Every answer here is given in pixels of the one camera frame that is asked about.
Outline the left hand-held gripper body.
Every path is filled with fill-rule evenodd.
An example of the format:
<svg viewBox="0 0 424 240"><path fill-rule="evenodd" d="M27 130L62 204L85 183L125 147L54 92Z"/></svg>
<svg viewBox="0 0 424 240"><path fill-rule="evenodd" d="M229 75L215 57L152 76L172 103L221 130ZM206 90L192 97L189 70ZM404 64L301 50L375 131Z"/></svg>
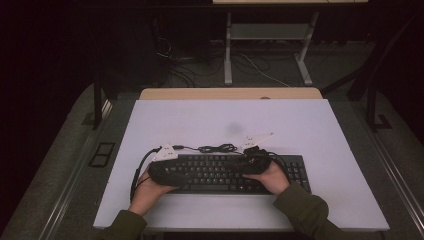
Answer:
<svg viewBox="0 0 424 240"><path fill-rule="evenodd" d="M149 164L148 174L157 184L165 186L183 186L187 176L176 170L178 153L172 145L164 145Z"/></svg>

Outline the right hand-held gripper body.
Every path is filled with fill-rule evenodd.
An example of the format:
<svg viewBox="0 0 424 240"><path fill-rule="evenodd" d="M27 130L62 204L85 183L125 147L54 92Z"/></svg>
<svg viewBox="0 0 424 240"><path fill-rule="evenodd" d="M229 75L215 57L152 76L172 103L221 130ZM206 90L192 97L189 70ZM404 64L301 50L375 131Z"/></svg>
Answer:
<svg viewBox="0 0 424 240"><path fill-rule="evenodd" d="M247 136L242 144L243 155L238 160L243 174L261 174L270 165L269 153L259 145L274 136L273 133Z"/></svg>

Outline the black computer keyboard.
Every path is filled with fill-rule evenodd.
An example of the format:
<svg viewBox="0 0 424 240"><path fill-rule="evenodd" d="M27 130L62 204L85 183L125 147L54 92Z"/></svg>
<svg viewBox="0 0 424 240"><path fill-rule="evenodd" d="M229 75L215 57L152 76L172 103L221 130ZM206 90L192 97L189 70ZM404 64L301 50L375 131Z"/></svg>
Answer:
<svg viewBox="0 0 424 240"><path fill-rule="evenodd" d="M174 190L175 194L231 194L231 195L270 195L270 192L257 180L247 179L229 167L238 162L241 155L202 155L181 154L176 170L185 174L196 174L192 184L184 184ZM299 183L308 193L311 192L307 171L301 155L270 156L283 167L290 181Z"/></svg>

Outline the person's right hand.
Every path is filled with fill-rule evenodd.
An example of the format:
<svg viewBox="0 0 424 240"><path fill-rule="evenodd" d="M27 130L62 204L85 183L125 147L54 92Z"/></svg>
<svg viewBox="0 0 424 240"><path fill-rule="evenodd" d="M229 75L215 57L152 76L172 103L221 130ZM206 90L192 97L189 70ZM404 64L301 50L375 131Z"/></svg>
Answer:
<svg viewBox="0 0 424 240"><path fill-rule="evenodd" d="M273 195L280 195L290 183L282 169L274 162L271 162L268 169L261 174L244 174L245 178L259 181Z"/></svg>

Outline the person's left hand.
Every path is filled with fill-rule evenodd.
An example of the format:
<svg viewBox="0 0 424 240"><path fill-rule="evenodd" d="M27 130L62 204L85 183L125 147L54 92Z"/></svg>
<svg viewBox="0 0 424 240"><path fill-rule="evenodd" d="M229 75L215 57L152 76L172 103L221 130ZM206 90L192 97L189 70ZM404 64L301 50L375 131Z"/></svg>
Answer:
<svg viewBox="0 0 424 240"><path fill-rule="evenodd" d="M172 190L175 190L175 187L157 184L145 172L138 180L138 185L128 210L143 217L163 195Z"/></svg>

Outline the white table board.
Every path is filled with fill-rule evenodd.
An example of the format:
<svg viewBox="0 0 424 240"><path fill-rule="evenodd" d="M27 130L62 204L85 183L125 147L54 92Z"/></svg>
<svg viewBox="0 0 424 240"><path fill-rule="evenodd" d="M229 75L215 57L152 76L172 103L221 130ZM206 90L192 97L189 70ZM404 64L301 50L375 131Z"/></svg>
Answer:
<svg viewBox="0 0 424 240"><path fill-rule="evenodd" d="M145 154L164 144L242 146L268 135L262 148L304 159L313 194L329 218L349 231L385 230L372 194L330 104L324 100L139 100L135 103L94 225L109 226L129 205L133 175ZM289 231L271 195L167 194L146 220L151 231Z"/></svg>

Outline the black upright stand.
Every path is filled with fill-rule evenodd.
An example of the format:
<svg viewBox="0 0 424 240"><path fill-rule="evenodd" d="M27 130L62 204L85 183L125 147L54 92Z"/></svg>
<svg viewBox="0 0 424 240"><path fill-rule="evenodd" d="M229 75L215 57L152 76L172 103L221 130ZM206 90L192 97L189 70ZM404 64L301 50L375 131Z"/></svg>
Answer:
<svg viewBox="0 0 424 240"><path fill-rule="evenodd" d="M103 76L103 74L98 72L93 78L94 130L96 130L102 122L103 106L108 99L108 85L105 82L105 77Z"/></svg>

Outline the black angled stand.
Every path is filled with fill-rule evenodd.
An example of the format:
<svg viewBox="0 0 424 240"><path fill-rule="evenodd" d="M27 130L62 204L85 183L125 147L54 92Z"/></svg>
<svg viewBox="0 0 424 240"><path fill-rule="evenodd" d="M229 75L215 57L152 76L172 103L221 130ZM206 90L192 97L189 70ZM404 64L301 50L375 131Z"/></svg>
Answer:
<svg viewBox="0 0 424 240"><path fill-rule="evenodd" d="M348 98L351 101L359 101L363 94L367 93L365 115L366 123L373 132L381 129L383 125L375 123L378 87L378 80L375 78L375 75L381 68L384 60L393 49L396 42L416 18L417 14L412 15L404 23L402 23L390 37L386 37L384 40L378 41L374 50L363 65L336 82L322 88L320 90L321 95L325 96L348 82L353 82L347 93Z"/></svg>

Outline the black floor socket frame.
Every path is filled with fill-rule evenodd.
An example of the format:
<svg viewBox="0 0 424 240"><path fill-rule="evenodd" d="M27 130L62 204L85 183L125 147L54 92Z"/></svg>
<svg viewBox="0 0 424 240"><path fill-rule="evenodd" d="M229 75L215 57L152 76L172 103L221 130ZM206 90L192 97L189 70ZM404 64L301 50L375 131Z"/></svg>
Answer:
<svg viewBox="0 0 424 240"><path fill-rule="evenodd" d="M99 143L88 165L94 168L106 167L109 163L114 147L114 142Z"/></svg>

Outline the metal floor rail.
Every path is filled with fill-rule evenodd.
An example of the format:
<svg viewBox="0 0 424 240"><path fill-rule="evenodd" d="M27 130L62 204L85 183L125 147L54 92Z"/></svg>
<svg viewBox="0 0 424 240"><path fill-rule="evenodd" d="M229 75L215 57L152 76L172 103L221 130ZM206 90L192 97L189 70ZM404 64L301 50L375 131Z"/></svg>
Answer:
<svg viewBox="0 0 424 240"><path fill-rule="evenodd" d="M371 138L371 141L379 154L380 162L383 165L388 177L390 178L394 189L406 207L406 210L414 222L414 225L424 239L424 209L421 207L419 201L409 188L380 136L377 132L372 130L369 124L366 122L365 111L361 108L359 103L353 103L352 107L355 111L355 114L360 119L363 128Z"/></svg>
<svg viewBox="0 0 424 240"><path fill-rule="evenodd" d="M84 142L84 145L77 158L76 164L73 167L70 177L66 181L59 198L53 206L53 210L49 214L47 222L45 223L38 240L54 240L63 217L65 216L69 204L76 192L79 181L81 179L82 171L88 163L89 155L91 154L95 143L98 139L98 133L90 133Z"/></svg>

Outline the grey metal desk frame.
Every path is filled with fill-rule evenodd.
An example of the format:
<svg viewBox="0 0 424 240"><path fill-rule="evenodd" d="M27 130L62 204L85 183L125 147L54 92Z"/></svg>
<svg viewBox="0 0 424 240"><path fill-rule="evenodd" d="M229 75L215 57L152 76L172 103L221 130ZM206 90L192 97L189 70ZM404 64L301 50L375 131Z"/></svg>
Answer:
<svg viewBox="0 0 424 240"><path fill-rule="evenodd" d="M232 14L228 13L226 18L225 58L223 60L224 84L227 86L233 84L231 61L232 40L301 40L302 49L294 55L294 59L304 84L311 86L313 81L306 67L305 57L318 18L319 13L314 12L308 23L235 23L232 20Z"/></svg>

